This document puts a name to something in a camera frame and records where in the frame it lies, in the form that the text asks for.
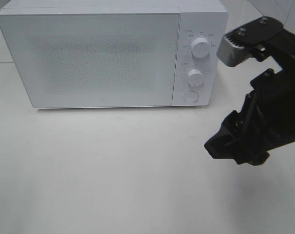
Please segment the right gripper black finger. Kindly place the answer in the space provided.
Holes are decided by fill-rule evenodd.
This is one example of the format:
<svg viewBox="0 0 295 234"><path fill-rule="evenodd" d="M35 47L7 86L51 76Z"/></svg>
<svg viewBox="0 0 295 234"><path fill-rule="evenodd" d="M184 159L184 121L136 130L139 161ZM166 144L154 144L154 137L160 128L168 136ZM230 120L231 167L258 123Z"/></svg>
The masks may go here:
<svg viewBox="0 0 295 234"><path fill-rule="evenodd" d="M221 39L217 57L229 67L249 58L262 62L270 56L264 43L283 29L283 24L272 17L255 19L227 32Z"/></svg>
<svg viewBox="0 0 295 234"><path fill-rule="evenodd" d="M262 165L269 157L264 150L253 150L252 140L256 132L250 130L256 109L257 94L250 92L240 112L233 110L222 121L220 129L205 144L204 148L213 159L232 159L238 165L248 163Z"/></svg>

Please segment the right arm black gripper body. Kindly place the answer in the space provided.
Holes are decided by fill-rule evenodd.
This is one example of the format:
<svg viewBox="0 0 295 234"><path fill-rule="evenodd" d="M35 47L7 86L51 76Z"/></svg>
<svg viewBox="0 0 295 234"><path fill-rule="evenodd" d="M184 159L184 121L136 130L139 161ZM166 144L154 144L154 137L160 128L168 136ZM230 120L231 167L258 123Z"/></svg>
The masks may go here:
<svg viewBox="0 0 295 234"><path fill-rule="evenodd" d="M244 156L268 156L295 142L295 34L282 30L262 46L281 71L267 69L251 81L253 91L242 108Z"/></svg>

